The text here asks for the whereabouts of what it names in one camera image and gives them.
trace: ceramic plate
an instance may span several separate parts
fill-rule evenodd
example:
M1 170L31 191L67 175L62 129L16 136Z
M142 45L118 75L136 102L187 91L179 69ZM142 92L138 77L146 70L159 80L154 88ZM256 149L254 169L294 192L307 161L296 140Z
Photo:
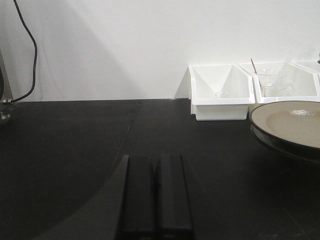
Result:
M255 108L250 120L268 136L320 151L320 102L272 102Z
M317 148L306 147L303 145L297 147L294 143L267 135L253 125L251 126L251 132L258 142L279 154L293 159L305 160L317 164L320 162L320 151L317 150Z

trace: small glass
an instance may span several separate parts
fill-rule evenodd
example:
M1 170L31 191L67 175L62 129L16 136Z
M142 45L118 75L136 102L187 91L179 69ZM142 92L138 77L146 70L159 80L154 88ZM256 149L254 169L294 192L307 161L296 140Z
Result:
M262 69L257 72L263 97L277 97L281 90L282 78L279 71L274 69Z

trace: black countertop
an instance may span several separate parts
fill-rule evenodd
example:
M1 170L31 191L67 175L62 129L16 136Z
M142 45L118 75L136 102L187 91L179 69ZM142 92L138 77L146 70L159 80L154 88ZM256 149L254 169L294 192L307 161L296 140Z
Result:
M163 153L187 156L225 239L320 239L320 167L270 151L250 125L196 121L187 99L21 103L0 126L0 239L104 239L81 224L101 221L113 166Z

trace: black cable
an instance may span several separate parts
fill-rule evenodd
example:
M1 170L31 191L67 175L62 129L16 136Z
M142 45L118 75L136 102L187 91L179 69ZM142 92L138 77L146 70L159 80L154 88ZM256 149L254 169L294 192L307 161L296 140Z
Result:
M4 95L4 76L2 75L1 67L0 67L0 99L2 99L2 96Z
M21 15L21 12L20 12L20 9L19 9L17 1L13 0L13 2L14 2L14 5L15 5L15 8L16 8L18 14L19 14L20 20L21 20L25 30L27 31L27 33L29 34L29 36L30 36L30 38L31 38L31 40L33 42L33 45L34 45L34 60L33 60L33 72L32 72L33 75L32 75L32 87L31 87L31 89L25 95L23 95L21 97L18 97L16 99L12 99L11 103L20 101L20 100L28 97L33 92L33 90L35 89L35 85L36 85L36 65L37 65L37 57L38 57L38 47L37 47L36 40L35 40L34 36L32 36L31 32L29 31L29 28L27 27L27 25L26 25L26 23L24 21L24 18Z

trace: white container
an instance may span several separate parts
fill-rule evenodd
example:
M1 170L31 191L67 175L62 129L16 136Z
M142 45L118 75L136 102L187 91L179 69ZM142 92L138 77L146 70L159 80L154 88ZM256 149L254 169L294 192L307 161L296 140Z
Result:
M294 64L300 68L316 73L320 79L320 63L317 63L317 61L300 61Z
M280 72L283 69L283 62L255 63L259 73L262 70L273 70ZM259 75L254 73L251 63L240 64L240 66L253 76L255 101L258 105L280 101L314 101L320 102L320 85L317 74L313 71L299 67L296 64L288 63L285 71L281 72L281 84L284 90L274 93L272 96L265 96L262 91Z
M236 64L190 65L191 114L197 120L245 120L255 103L252 76Z

